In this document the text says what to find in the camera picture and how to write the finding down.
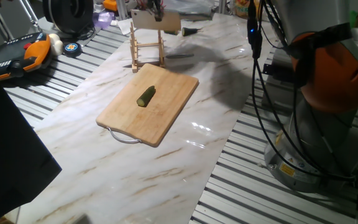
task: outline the cucumber piece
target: cucumber piece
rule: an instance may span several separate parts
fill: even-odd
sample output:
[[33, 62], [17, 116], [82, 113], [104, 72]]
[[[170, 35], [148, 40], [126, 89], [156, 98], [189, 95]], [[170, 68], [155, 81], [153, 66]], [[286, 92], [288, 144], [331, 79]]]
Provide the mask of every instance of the cucumber piece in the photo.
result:
[[154, 94], [155, 94], [155, 87], [154, 86], [148, 87], [148, 89], [144, 91], [142, 96], [140, 96], [139, 99], [137, 99], [136, 101], [137, 105], [141, 107], [146, 107], [148, 103], [150, 103], [150, 100], [153, 98]]

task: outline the white marble tabletop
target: white marble tabletop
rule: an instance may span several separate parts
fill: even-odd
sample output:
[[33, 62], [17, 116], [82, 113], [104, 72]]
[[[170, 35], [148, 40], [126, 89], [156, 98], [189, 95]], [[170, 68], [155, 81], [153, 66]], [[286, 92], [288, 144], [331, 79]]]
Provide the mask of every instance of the white marble tabletop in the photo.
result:
[[[188, 223], [212, 169], [250, 93], [251, 50], [246, 21], [215, 14], [212, 21], [185, 22], [203, 29], [192, 36], [164, 34], [167, 69], [199, 79], [200, 85], [159, 147], [124, 144], [95, 119], [134, 76], [129, 41], [115, 51], [36, 132], [62, 167], [31, 203], [19, 224]], [[267, 36], [274, 38], [268, 24]], [[139, 43], [156, 42], [157, 31], [138, 30]], [[149, 48], [141, 57], [157, 54]], [[264, 40], [261, 62], [270, 50]]]

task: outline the wooden easel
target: wooden easel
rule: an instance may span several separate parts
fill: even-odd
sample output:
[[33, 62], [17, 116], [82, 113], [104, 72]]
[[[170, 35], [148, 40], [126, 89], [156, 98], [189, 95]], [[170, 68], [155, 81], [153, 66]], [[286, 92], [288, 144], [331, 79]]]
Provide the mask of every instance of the wooden easel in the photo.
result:
[[158, 30], [158, 42], [157, 43], [149, 43], [149, 44], [138, 44], [135, 32], [134, 32], [134, 25], [131, 22], [131, 37], [129, 39], [131, 43], [131, 57], [132, 57], [132, 72], [136, 73], [144, 63], [139, 63], [139, 47], [151, 47], [151, 46], [158, 46], [158, 51], [160, 54], [160, 61], [152, 63], [154, 65], [159, 65], [160, 67], [164, 68], [164, 42], [162, 40], [161, 31]]

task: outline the metal floor grate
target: metal floor grate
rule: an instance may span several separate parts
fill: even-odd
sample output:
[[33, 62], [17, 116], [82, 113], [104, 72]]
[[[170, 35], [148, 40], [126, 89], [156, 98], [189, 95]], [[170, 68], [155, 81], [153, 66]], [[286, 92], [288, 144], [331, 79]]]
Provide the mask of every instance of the metal floor grate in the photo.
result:
[[109, 26], [83, 47], [79, 57], [55, 57], [48, 68], [1, 84], [27, 122], [35, 127], [127, 39], [118, 27]]
[[[272, 52], [269, 57], [267, 63], [272, 61]], [[270, 109], [262, 106], [260, 80], [255, 86], [264, 126], [275, 138], [279, 125]], [[277, 113], [282, 122], [290, 119], [291, 111]], [[267, 170], [267, 144], [249, 95], [189, 224], [358, 223], [356, 189], [345, 186], [338, 195], [290, 190]]]

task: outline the cable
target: cable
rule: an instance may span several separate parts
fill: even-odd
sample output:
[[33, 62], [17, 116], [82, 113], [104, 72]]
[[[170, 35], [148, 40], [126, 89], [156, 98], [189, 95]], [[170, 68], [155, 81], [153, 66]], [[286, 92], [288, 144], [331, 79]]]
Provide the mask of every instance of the cable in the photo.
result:
[[334, 159], [334, 162], [336, 163], [336, 165], [337, 165], [337, 167], [339, 168], [339, 170], [340, 170], [343, 174], [346, 174], [345, 168], [343, 168], [343, 167], [340, 165], [340, 163], [339, 163], [337, 157], [335, 156], [333, 150], [331, 149], [331, 146], [329, 145], [328, 141], [326, 140], [325, 135], [324, 135], [324, 132], [323, 132], [323, 129], [321, 129], [321, 126], [319, 125], [319, 123], [318, 123], [318, 121], [317, 121], [317, 118], [316, 118], [316, 116], [314, 115], [314, 111], [313, 111], [311, 105], [309, 105], [309, 110], [310, 110], [310, 113], [311, 113], [311, 117], [312, 117], [312, 119], [313, 119], [315, 125], [317, 126], [317, 130], [318, 130], [318, 132], [320, 133], [320, 136], [321, 136], [321, 138], [323, 139], [323, 141], [325, 142], [327, 148], [329, 149], [329, 151], [330, 151], [330, 153], [331, 153], [331, 155], [332, 155], [332, 157], [333, 157], [333, 159]]
[[255, 99], [255, 72], [256, 72], [256, 65], [257, 65], [257, 59], [254, 59], [254, 69], [252, 71], [252, 88], [251, 88], [251, 91], [252, 91], [252, 102], [254, 104], [254, 109], [255, 109], [255, 113], [256, 113], [256, 116], [259, 120], [259, 124], [260, 124], [260, 127], [262, 128], [262, 131], [264, 132], [265, 134], [265, 137], [267, 139], [267, 141], [269, 142], [269, 144], [271, 145], [271, 147], [273, 148], [273, 150], [275, 151], [276, 155], [279, 156], [279, 158], [284, 162], [286, 163], [288, 166], [290, 166], [292, 169], [295, 169], [295, 170], [298, 170], [302, 173], [305, 173], [305, 174], [309, 174], [309, 175], [312, 175], [312, 176], [315, 176], [315, 177], [321, 177], [320, 175], [318, 174], [314, 174], [314, 173], [311, 173], [311, 172], [307, 172], [305, 170], [302, 170], [296, 166], [294, 166], [292, 163], [288, 162], [280, 153], [279, 151], [276, 149], [276, 147], [274, 146], [272, 140], [270, 139], [269, 137], [269, 134], [267, 134], [266, 132], [266, 129], [265, 129], [265, 126], [263, 124], [263, 121], [262, 119], [260, 118], [260, 115], [259, 115], [259, 110], [258, 110], [258, 107], [256, 106], [256, 99]]
[[[258, 27], [259, 30], [262, 29], [262, 21], [260, 20], [259, 21], [259, 27]], [[334, 178], [334, 179], [340, 179], [340, 180], [345, 180], [345, 181], [349, 181], [349, 178], [348, 177], [342, 177], [342, 176], [338, 176], [338, 175], [335, 175], [335, 174], [330, 174], [328, 173], [326, 170], [324, 170], [322, 167], [320, 167], [313, 159], [308, 159], [306, 158], [303, 153], [295, 146], [294, 142], [292, 141], [291, 137], [289, 136], [289, 134], [287, 133], [287, 131], [285, 130], [282, 122], [280, 121], [280, 118], [278, 117], [277, 115], [277, 112], [275, 111], [274, 107], [273, 107], [273, 103], [269, 97], [269, 94], [267, 93], [267, 90], [266, 90], [266, 87], [265, 87], [265, 84], [263, 82], [263, 78], [262, 78], [262, 72], [260, 70], [260, 67], [259, 67], [259, 64], [257, 63], [256, 61], [256, 67], [257, 67], [257, 70], [258, 70], [258, 73], [259, 73], [259, 77], [260, 77], [260, 80], [261, 80], [261, 84], [262, 84], [262, 88], [264, 89], [264, 92], [265, 92], [265, 95], [266, 95], [266, 98], [267, 98], [267, 101], [272, 109], [272, 112], [274, 114], [274, 117], [276, 118], [277, 120], [277, 123], [280, 125], [280, 128], [282, 129], [283, 131], [283, 134], [285, 135], [285, 137], [288, 139], [288, 142], [291, 144], [291, 146], [294, 148], [294, 150], [300, 155], [300, 157], [306, 161], [307, 163], [311, 164], [312, 167], [314, 167], [315, 169], [317, 169], [318, 171], [320, 171], [321, 173], [323, 173], [324, 175], [326, 176], [329, 176], [331, 178]]]
[[347, 128], [352, 128], [351, 125], [346, 124], [343, 120], [341, 120], [336, 114], [333, 114], [334, 118], [337, 119], [341, 124], [343, 124]]
[[265, 35], [265, 38], [266, 38], [267, 42], [268, 42], [272, 47], [274, 47], [275, 49], [283, 49], [283, 47], [277, 47], [277, 46], [274, 46], [274, 45], [271, 43], [271, 41], [269, 40], [269, 38], [267, 38], [267, 35], [266, 35], [265, 30], [264, 30], [263, 27], [262, 27], [262, 31], [263, 31], [263, 33], [264, 33], [264, 35]]
[[[268, 9], [267, 9], [267, 5], [265, 4], [265, 1], [264, 1], [264, 0], [261, 1], [261, 5], [262, 5], [262, 6], [265, 6], [266, 11], [267, 11], [267, 13], [268, 13], [268, 15], [269, 15], [269, 11], [268, 11]], [[278, 16], [277, 16], [277, 13], [275, 12], [274, 8], [272, 8], [272, 10], [273, 10], [273, 13], [274, 13], [275, 16], [276, 16], [276, 19], [278, 19], [278, 21], [279, 21], [279, 18], [278, 18]], [[260, 31], [262, 30], [262, 21], [259, 21], [259, 26], [258, 26], [258, 29], [257, 29], [257, 30], [258, 30], [259, 33], [260, 33]], [[254, 103], [255, 112], [256, 112], [256, 114], [257, 114], [257, 118], [258, 118], [259, 123], [260, 123], [260, 125], [261, 125], [262, 131], [264, 132], [265, 137], [267, 138], [267, 140], [268, 140], [269, 144], [271, 145], [272, 149], [276, 152], [277, 156], [278, 156], [279, 158], [281, 158], [281, 160], [282, 160], [284, 163], [286, 163], [287, 165], [289, 165], [291, 168], [293, 168], [293, 169], [295, 169], [295, 170], [298, 170], [298, 171], [300, 171], [300, 172], [302, 172], [302, 173], [315, 176], [315, 177], [322, 177], [322, 178], [327, 178], [327, 179], [332, 179], [332, 180], [349, 181], [349, 182], [353, 182], [353, 181], [355, 181], [355, 180], [358, 180], [358, 177], [356, 177], [357, 179], [356, 179], [355, 177], [343, 177], [343, 176], [340, 176], [340, 175], [331, 174], [331, 173], [327, 172], [326, 170], [322, 169], [322, 167], [320, 167], [319, 164], [317, 164], [316, 162], [313, 162], [313, 158], [311, 158], [311, 157], [309, 156], [309, 159], [311, 159], [311, 162], [310, 162], [310, 161], [297, 149], [297, 147], [294, 145], [293, 141], [292, 141], [291, 138], [289, 137], [288, 133], [286, 132], [285, 128], [283, 127], [283, 124], [281, 123], [281, 121], [280, 121], [280, 119], [279, 119], [279, 117], [278, 117], [278, 115], [277, 115], [277, 112], [275, 111], [275, 109], [274, 109], [274, 107], [273, 107], [272, 101], [271, 101], [271, 99], [269, 98], [269, 94], [267, 93], [267, 90], [266, 90], [265, 85], [264, 85], [264, 82], [263, 82], [262, 72], [260, 71], [260, 67], [259, 67], [259, 64], [258, 64], [258, 61], [257, 61], [257, 59], [258, 59], [259, 56], [260, 56], [260, 54], [258, 54], [258, 52], [260, 52], [260, 49], [261, 49], [261, 40], [260, 40], [260, 39], [254, 39], [254, 41], [253, 41], [253, 42], [250, 42], [250, 44], [251, 44], [251, 46], [252, 46], [252, 50], [254, 51], [254, 53], [253, 53], [254, 69], [253, 69], [253, 71], [252, 71], [252, 101], [253, 101], [253, 103]], [[258, 111], [258, 108], [257, 108], [257, 106], [256, 106], [256, 100], [255, 100], [255, 73], [256, 73], [256, 69], [258, 70], [259, 77], [260, 77], [261, 84], [262, 84], [262, 88], [263, 88], [263, 90], [264, 90], [264, 92], [265, 92], [265, 96], [266, 96], [266, 98], [267, 98], [267, 100], [268, 100], [268, 102], [269, 102], [269, 105], [270, 105], [270, 107], [271, 107], [271, 109], [272, 109], [272, 112], [273, 112], [273, 114], [275, 115], [275, 118], [276, 118], [277, 122], [279, 123], [279, 125], [280, 125], [280, 127], [281, 127], [281, 129], [282, 129], [282, 131], [283, 131], [283, 133], [284, 133], [284, 135], [285, 135], [285, 137], [287, 138], [288, 142], [293, 146], [294, 150], [297, 151], [297, 153], [299, 154], [300, 157], [302, 157], [302, 159], [304, 159], [307, 163], [309, 163], [310, 165], [312, 165], [316, 170], [320, 171], [321, 174], [314, 174], [314, 173], [311, 173], [311, 172], [307, 172], [307, 171], [305, 171], [305, 170], [302, 170], [302, 169], [300, 169], [300, 168], [294, 166], [292, 163], [290, 163], [289, 161], [287, 161], [287, 160], [277, 151], [277, 149], [275, 148], [274, 143], [273, 143], [272, 140], [269, 138], [269, 136], [268, 136], [268, 134], [267, 134], [267, 132], [266, 132], [266, 130], [265, 130], [265, 128], [264, 128], [262, 119], [260, 118], [259, 111]]]
[[[259, 31], [262, 30], [262, 21], [259, 21], [258, 30], [259, 30]], [[251, 45], [254, 44], [254, 46], [255, 46], [255, 45], [256, 45], [256, 44], [255, 44], [256, 42], [257, 42], [257, 40], [254, 40], [254, 43], [250, 43], [250, 44], [251, 44]], [[253, 47], [253, 51], [254, 51], [254, 52], [255, 52], [255, 51], [260, 51], [260, 49], [258, 49], [258, 48], [256, 48], [256, 47]], [[259, 64], [257, 63], [257, 58], [258, 58], [258, 56], [255, 57], [255, 55], [258, 55], [258, 54], [254, 54], [254, 55], [253, 55], [253, 57], [254, 57], [254, 66], [255, 66], [256, 69], [258, 70], [260, 79], [263, 80], [263, 78], [262, 78], [262, 72], [260, 71]], [[253, 90], [253, 93], [254, 93], [254, 88], [255, 88], [255, 87], [254, 87], [254, 85], [255, 85], [254, 83], [255, 83], [255, 80], [253, 80], [252, 82], [253, 82], [252, 90]], [[293, 143], [293, 141], [292, 141], [291, 138], [289, 137], [288, 133], [286, 132], [285, 128], [283, 127], [283, 124], [281, 123], [280, 118], [278, 117], [277, 112], [275, 111], [275, 109], [274, 109], [274, 107], [273, 107], [273, 104], [272, 104], [272, 102], [271, 102], [271, 99], [269, 98], [269, 94], [268, 94], [267, 91], [266, 91], [264, 82], [261, 81], [261, 84], [262, 84], [262, 87], [263, 87], [263, 89], [264, 89], [266, 98], [267, 98], [267, 100], [268, 100], [268, 102], [269, 102], [269, 105], [270, 105], [270, 107], [271, 107], [271, 109], [272, 109], [272, 111], [273, 111], [273, 114], [275, 115], [275, 118], [276, 118], [277, 122], [279, 123], [279, 125], [280, 125], [280, 127], [281, 127], [281, 129], [282, 129], [282, 131], [283, 131], [283, 133], [284, 133], [284, 135], [285, 135], [286, 138], [288, 139], [288, 142], [289, 142], [289, 143], [291, 144], [291, 146], [297, 151], [297, 153], [302, 157], [302, 159], [304, 159], [307, 163], [311, 164], [312, 166], [314, 165], [313, 167], [314, 167], [315, 169], [317, 169], [318, 171], [320, 171], [320, 173], [322, 173], [323, 175], [312, 174], [312, 173], [310, 173], [310, 172], [307, 172], [307, 171], [305, 171], [305, 170], [299, 169], [299, 168], [297, 168], [297, 167], [295, 168], [294, 165], [292, 165], [290, 162], [288, 162], [287, 160], [285, 160], [285, 159], [278, 153], [278, 151], [275, 150], [275, 152], [278, 153], [278, 156], [279, 156], [286, 164], [288, 164], [290, 167], [292, 167], [292, 168], [294, 168], [294, 169], [296, 169], [296, 170], [298, 170], [298, 171], [300, 171], [300, 172], [304, 172], [304, 173], [307, 173], [307, 174], [310, 174], [310, 175], [313, 175], [313, 176], [318, 176], [318, 177], [323, 177], [323, 178], [334, 179], [334, 180], [354, 181], [355, 178], [353, 178], [353, 177], [343, 177], [343, 176], [340, 176], [340, 175], [330, 174], [329, 172], [327, 172], [326, 170], [324, 170], [324, 169], [322, 169], [322, 168], [320, 168], [320, 169], [317, 168], [317, 167], [319, 167], [319, 165], [318, 165], [316, 162], [314, 162], [314, 164], [312, 164], [313, 161], [310, 162], [310, 160], [307, 159], [307, 158], [302, 154], [302, 152], [299, 151], [299, 149], [295, 146], [295, 144]], [[273, 147], [273, 149], [275, 149], [275, 146], [272, 144], [271, 140], [270, 140], [269, 137], [267, 136], [267, 133], [265, 132], [265, 130], [263, 130], [263, 131], [264, 131], [264, 133], [265, 133], [265, 135], [266, 135], [266, 137], [267, 137], [267, 139], [268, 139], [270, 145]]]
[[258, 70], [258, 73], [259, 73], [259, 78], [261, 80], [261, 84], [262, 84], [262, 88], [264, 90], [264, 93], [265, 93], [265, 96], [266, 96], [266, 99], [272, 109], [272, 112], [273, 112], [273, 115], [275, 116], [276, 118], [276, 121], [277, 123], [280, 125], [280, 128], [282, 129], [283, 131], [283, 134], [285, 135], [285, 137], [287, 138], [288, 142], [292, 145], [292, 147], [294, 148], [294, 150], [300, 155], [300, 157], [306, 161], [308, 164], [310, 164], [313, 168], [315, 168], [316, 170], [318, 170], [320, 173], [322, 173], [323, 175], [317, 175], [317, 174], [314, 174], [314, 176], [318, 176], [318, 177], [323, 177], [323, 178], [329, 178], [329, 179], [332, 179], [332, 180], [342, 180], [342, 181], [354, 181], [354, 178], [353, 177], [344, 177], [344, 176], [340, 176], [340, 175], [336, 175], [336, 174], [331, 174], [329, 173], [328, 171], [324, 170], [322, 167], [320, 167], [318, 164], [316, 165], [316, 162], [313, 161], [313, 159], [311, 157], [309, 157], [309, 159], [307, 159], [305, 157], [305, 155], [303, 155], [303, 153], [301, 151], [299, 151], [299, 149], [295, 146], [294, 142], [292, 141], [291, 137], [288, 135], [287, 131], [285, 130], [283, 124], [281, 123], [280, 121], [280, 118], [278, 117], [277, 115], [277, 112], [275, 111], [274, 107], [273, 107], [273, 104], [272, 104], [272, 101], [269, 97], [269, 94], [267, 93], [267, 90], [266, 90], [266, 87], [265, 87], [265, 84], [263, 82], [263, 77], [262, 77], [262, 72], [260, 71], [260, 67], [259, 67], [259, 64], [258, 62], [254, 62], [256, 63], [256, 67], [257, 67], [257, 70]]

